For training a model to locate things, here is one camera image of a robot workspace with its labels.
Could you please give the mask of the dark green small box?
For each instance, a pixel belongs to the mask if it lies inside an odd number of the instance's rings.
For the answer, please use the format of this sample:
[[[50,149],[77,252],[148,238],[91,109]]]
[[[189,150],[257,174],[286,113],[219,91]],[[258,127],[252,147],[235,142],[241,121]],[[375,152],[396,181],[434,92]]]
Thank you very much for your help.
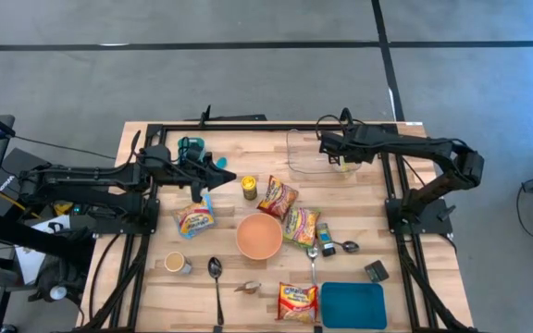
[[[390,277],[384,264],[380,260],[377,260],[369,265],[366,265],[364,267],[364,270],[367,276],[369,277],[370,281],[374,283],[379,283]]]

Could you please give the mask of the yellow lid seasoning can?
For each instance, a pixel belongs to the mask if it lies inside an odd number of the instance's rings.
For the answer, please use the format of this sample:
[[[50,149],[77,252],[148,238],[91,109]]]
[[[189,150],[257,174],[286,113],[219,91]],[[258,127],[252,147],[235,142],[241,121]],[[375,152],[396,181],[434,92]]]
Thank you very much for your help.
[[[241,180],[242,185],[242,193],[243,197],[248,200],[252,201],[257,197],[257,182],[256,179],[252,176],[244,176]]]

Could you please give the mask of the red orange ramen packet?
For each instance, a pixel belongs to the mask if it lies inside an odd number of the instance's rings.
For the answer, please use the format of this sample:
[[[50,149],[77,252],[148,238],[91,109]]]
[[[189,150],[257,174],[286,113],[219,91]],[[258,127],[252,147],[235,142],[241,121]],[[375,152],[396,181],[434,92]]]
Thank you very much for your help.
[[[306,324],[317,322],[318,286],[299,288],[279,283],[278,320],[297,321]]]

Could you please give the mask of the clear plastic container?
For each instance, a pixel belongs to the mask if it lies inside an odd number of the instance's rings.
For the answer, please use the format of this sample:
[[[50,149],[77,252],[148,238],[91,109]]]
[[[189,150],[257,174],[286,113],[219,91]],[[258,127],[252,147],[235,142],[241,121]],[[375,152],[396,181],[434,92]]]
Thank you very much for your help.
[[[329,164],[328,155],[319,152],[320,141],[313,132],[291,129],[286,134],[290,176],[295,180],[345,180],[354,172],[342,172],[339,164]]]

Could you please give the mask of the black equipment case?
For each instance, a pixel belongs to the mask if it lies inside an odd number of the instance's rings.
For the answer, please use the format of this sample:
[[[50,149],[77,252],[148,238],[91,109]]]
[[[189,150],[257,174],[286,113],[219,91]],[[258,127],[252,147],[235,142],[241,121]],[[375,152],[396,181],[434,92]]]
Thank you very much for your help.
[[[20,199],[20,185],[17,176],[46,161],[19,148],[14,148],[3,160],[0,167],[0,216],[19,218],[27,204]]]

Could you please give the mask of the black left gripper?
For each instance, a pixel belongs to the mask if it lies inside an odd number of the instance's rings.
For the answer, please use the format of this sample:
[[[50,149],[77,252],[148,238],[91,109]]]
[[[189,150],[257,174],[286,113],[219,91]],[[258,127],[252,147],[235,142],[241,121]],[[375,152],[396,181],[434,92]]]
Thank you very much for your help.
[[[169,167],[176,173],[176,181],[182,186],[190,188],[194,203],[202,201],[201,192],[203,189],[207,188],[212,191],[235,180],[237,177],[235,173],[218,167],[209,154],[200,159],[185,157],[184,159],[170,161]]]

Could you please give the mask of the peach ceramic bowl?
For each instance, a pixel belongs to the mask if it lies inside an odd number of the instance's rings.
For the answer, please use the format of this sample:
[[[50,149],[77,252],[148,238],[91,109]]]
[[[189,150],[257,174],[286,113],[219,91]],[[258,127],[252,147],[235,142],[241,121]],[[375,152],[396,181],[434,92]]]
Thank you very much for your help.
[[[236,230],[239,251],[249,259],[261,261],[275,255],[282,245],[282,228],[273,216],[255,213],[245,217]]]

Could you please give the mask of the teal plastic cup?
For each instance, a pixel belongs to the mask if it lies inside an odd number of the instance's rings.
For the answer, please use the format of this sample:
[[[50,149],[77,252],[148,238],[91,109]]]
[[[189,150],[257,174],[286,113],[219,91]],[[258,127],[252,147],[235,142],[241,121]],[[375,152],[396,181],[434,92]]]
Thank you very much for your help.
[[[205,141],[202,138],[182,137],[178,146],[178,160],[181,164],[186,160],[202,161],[205,156]]]

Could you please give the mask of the teal plastic tray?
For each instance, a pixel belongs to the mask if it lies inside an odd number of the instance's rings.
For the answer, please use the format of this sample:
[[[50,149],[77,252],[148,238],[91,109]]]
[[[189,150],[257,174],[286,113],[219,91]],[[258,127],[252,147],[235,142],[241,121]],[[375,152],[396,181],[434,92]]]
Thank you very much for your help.
[[[320,311],[327,328],[385,329],[384,290],[377,283],[325,282]]]

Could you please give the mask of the blue ramen packet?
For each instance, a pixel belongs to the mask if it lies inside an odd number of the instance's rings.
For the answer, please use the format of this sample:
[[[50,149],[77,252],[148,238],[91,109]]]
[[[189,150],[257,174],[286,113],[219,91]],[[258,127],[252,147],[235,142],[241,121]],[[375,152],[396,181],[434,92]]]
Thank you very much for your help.
[[[217,224],[209,194],[204,194],[200,203],[191,203],[174,211],[172,216],[179,234],[185,239],[191,239]]]

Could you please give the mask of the white paper sheet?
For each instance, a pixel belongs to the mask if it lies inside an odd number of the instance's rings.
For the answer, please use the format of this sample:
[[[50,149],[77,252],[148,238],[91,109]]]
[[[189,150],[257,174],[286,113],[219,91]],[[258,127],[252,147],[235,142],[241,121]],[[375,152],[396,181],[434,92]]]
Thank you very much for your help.
[[[59,234],[61,231],[70,229],[70,218],[68,215],[57,216],[37,223],[31,228],[48,234]],[[23,282],[26,285],[34,283],[45,259],[45,254],[19,245],[15,247],[15,252],[19,260]]]

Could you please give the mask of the silver metal spoon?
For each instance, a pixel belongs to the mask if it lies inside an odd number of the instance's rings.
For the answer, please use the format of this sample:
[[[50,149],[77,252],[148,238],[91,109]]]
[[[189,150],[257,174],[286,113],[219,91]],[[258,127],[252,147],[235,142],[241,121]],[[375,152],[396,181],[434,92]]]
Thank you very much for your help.
[[[316,246],[308,248],[306,250],[306,255],[310,259],[310,264],[311,264],[311,281],[313,285],[316,285],[317,284],[316,259],[318,257],[318,248]]]

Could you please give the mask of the thyme spice jar black cap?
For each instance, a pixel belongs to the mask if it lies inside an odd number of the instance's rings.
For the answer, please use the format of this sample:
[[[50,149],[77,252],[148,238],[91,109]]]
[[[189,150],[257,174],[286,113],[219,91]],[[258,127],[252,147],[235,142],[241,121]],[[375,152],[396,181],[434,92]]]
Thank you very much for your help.
[[[329,257],[336,253],[334,241],[327,223],[318,223],[316,225],[316,236],[318,239],[318,248],[324,257]]]

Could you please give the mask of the dark long handled spoon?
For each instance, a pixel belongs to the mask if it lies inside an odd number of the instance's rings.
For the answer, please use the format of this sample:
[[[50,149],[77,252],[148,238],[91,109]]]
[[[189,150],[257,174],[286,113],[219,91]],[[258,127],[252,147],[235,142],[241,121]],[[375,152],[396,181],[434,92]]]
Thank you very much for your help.
[[[224,315],[221,306],[220,292],[219,292],[219,282],[218,279],[222,274],[222,264],[216,257],[211,257],[207,264],[207,270],[210,277],[215,281],[216,284],[216,295],[217,295],[217,324],[219,326],[224,325]]]

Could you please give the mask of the green lime chili ramen packet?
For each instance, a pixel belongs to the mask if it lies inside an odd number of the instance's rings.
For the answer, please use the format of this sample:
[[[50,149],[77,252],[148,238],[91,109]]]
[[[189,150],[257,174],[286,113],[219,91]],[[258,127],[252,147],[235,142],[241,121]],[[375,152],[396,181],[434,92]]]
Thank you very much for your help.
[[[283,239],[302,248],[312,247],[316,239],[316,224],[319,217],[318,210],[292,207],[282,224]]]

